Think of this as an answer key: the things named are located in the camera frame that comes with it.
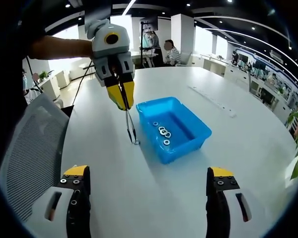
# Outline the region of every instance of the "white table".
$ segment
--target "white table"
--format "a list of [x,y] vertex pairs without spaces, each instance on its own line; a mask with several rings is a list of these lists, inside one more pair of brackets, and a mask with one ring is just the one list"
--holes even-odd
[[[287,202],[284,172],[295,155],[295,142],[270,110],[235,84],[198,67],[139,69],[134,81],[135,105],[175,96],[213,134],[200,150],[162,165],[141,130],[135,105],[130,113],[140,146],[130,143],[125,113],[106,89],[97,80],[86,82],[68,125],[62,172],[75,164],[90,166],[92,237],[205,237],[210,166],[234,172],[239,185],[273,218],[280,215]],[[202,87],[237,116],[230,118],[187,85]]]
[[[140,59],[141,54],[139,51],[130,51],[131,52],[131,58],[134,59]],[[152,68],[152,58],[157,56],[158,54],[149,52],[143,52],[143,58],[147,60],[148,65],[150,68]]]

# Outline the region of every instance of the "light strip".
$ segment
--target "light strip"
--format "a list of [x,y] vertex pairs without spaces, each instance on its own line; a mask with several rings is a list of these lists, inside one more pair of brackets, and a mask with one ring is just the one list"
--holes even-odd
[[131,0],[126,9],[124,10],[122,16],[126,15],[129,9],[132,7],[132,5],[135,3],[136,0]]
[[269,26],[266,26],[262,23],[259,23],[259,22],[256,22],[256,21],[252,21],[252,20],[248,20],[248,19],[244,19],[244,18],[239,18],[239,17],[233,17],[233,16],[198,16],[198,17],[194,17],[194,19],[204,19],[204,18],[225,18],[225,19],[233,19],[233,20],[239,20],[239,21],[246,21],[246,22],[250,22],[250,23],[253,23],[253,24],[256,24],[256,25],[259,25],[259,26],[262,26],[262,27],[265,27],[279,35],[281,35],[282,37],[286,38],[289,42],[290,42],[290,39],[289,37],[283,35],[282,33],[280,33],[279,31],[275,30],[274,28],[271,28]]
[[273,58],[270,58],[269,56],[267,56],[267,55],[265,55],[265,54],[263,54],[263,53],[261,53],[261,52],[255,50],[255,49],[253,49],[253,48],[250,48],[250,47],[247,47],[247,46],[244,46],[244,45],[235,43],[235,42],[233,42],[233,41],[228,41],[228,43],[235,44],[235,45],[239,45],[239,46],[243,46],[243,47],[245,47],[245,48],[248,48],[248,49],[250,49],[250,50],[253,50],[253,51],[255,51],[255,52],[257,52],[257,53],[259,53],[259,54],[261,54],[261,55],[263,55],[263,56],[265,56],[265,57],[267,57],[267,58],[269,58],[270,60],[272,60],[273,62],[275,62],[276,64],[278,64],[281,68],[283,68],[284,70],[286,70],[292,77],[294,77],[295,80],[298,81],[298,79],[297,79],[297,78],[296,78],[296,77],[295,77],[295,76],[294,76],[288,69],[286,69],[283,65],[281,65],[279,62],[277,62],[277,61],[274,60]]
[[281,50],[279,50],[279,49],[277,49],[276,47],[274,47],[274,46],[272,46],[272,45],[270,45],[270,44],[268,44],[267,42],[265,42],[265,41],[262,41],[262,40],[260,40],[260,39],[257,39],[257,38],[255,38],[255,37],[252,37],[252,36],[249,36],[249,35],[245,35],[245,34],[242,34],[242,33],[239,33],[239,32],[235,32],[235,31],[229,31],[229,30],[223,30],[223,29],[214,29],[214,28],[204,28],[205,30],[213,30],[213,31],[225,31],[225,32],[230,32],[230,33],[233,33],[233,34],[237,34],[237,35],[241,35],[241,36],[246,36],[246,37],[249,37],[249,38],[252,38],[252,39],[254,39],[254,40],[256,40],[256,41],[260,41],[260,42],[262,42],[262,43],[264,43],[264,44],[266,44],[266,45],[269,45],[271,48],[273,48],[273,49],[275,49],[276,51],[279,51],[280,53],[282,53],[284,56],[286,56],[288,59],[290,59],[297,67],[298,67],[298,64],[292,59],[292,58],[290,58],[288,55],[286,55],[284,52],[282,52]]

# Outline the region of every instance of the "blue plastic container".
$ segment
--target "blue plastic container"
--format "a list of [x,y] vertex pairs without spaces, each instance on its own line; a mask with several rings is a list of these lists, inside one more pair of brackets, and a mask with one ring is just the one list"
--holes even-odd
[[[139,103],[136,107],[140,123],[163,164],[199,149],[212,134],[196,115],[174,97]],[[160,126],[171,133],[170,138],[160,135]],[[170,145],[163,144],[166,139]]]

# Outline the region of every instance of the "office chair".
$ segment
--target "office chair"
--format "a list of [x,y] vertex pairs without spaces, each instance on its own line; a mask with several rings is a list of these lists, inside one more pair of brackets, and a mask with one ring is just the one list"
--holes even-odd
[[188,66],[189,59],[191,57],[192,52],[183,53],[181,52],[181,64],[179,66]]
[[17,217],[26,222],[33,203],[61,176],[69,117],[44,93],[26,108],[0,167],[0,188]]

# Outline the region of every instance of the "office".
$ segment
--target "office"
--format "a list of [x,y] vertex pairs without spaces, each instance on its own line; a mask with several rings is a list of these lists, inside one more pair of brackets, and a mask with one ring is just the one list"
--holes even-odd
[[[25,93],[31,88],[44,93],[17,122],[21,136],[14,139],[20,143],[7,145],[0,185],[10,206],[43,236],[52,236],[53,229],[45,225],[72,209],[86,209],[90,224],[98,224],[88,226],[92,236],[200,237],[212,227],[205,210],[212,199],[206,193],[211,178],[215,189],[227,183],[233,187],[223,189],[231,236],[246,236],[251,223],[256,224],[255,236],[264,236],[298,185],[298,179],[291,179],[298,161],[296,142],[285,126],[291,110],[298,108],[295,40],[287,40],[269,20],[238,14],[254,12],[234,0],[213,3],[211,12],[216,14],[207,17],[209,6],[201,2],[183,3],[181,11],[178,3],[174,8],[146,3],[110,5],[102,19],[111,16],[111,22],[89,22],[88,16],[96,14],[89,10],[99,6],[82,12],[79,2],[57,4],[60,17],[53,15],[53,7],[47,11],[46,32],[64,38],[59,40],[64,45],[89,45],[93,60],[23,60]],[[223,10],[230,18],[220,14]],[[273,11],[258,10],[265,15]],[[155,14],[156,20],[148,20]],[[141,24],[143,18],[148,22]],[[98,23],[102,25],[95,32]],[[96,41],[101,35],[98,44],[83,41],[91,40],[85,27]],[[119,41],[126,36],[129,41]],[[168,66],[157,67],[157,57]],[[43,71],[52,72],[49,76]],[[37,85],[29,80],[34,73],[35,80],[41,76]],[[62,100],[61,109],[72,106],[71,111],[63,113],[52,100]],[[24,149],[27,153],[17,153]],[[11,160],[28,166],[15,166]],[[37,176],[44,172],[49,179],[43,184]],[[23,194],[37,197],[25,200]],[[83,202],[78,194],[88,199]],[[33,226],[42,203],[47,206],[45,225]],[[60,213],[64,204],[69,210]],[[84,209],[76,210],[77,205]],[[67,234],[64,221],[53,232]]]

